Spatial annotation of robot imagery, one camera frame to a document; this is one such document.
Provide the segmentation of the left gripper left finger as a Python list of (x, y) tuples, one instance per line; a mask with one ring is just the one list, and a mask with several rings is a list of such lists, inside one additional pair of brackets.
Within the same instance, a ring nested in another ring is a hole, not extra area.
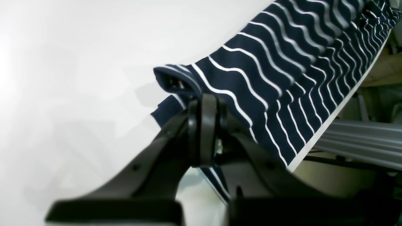
[(191, 168), (209, 168), (217, 149), (217, 97), (204, 94), (173, 117), (152, 143), (110, 181), (59, 200), (47, 226), (184, 226), (179, 183)]

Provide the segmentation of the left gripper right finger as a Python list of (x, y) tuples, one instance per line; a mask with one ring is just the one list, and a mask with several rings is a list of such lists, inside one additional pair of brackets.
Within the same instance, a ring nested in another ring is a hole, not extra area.
[(228, 193), (229, 226), (395, 226), (401, 200), (361, 191), (329, 196), (291, 174), (258, 145), (217, 98), (223, 151), (217, 165)]

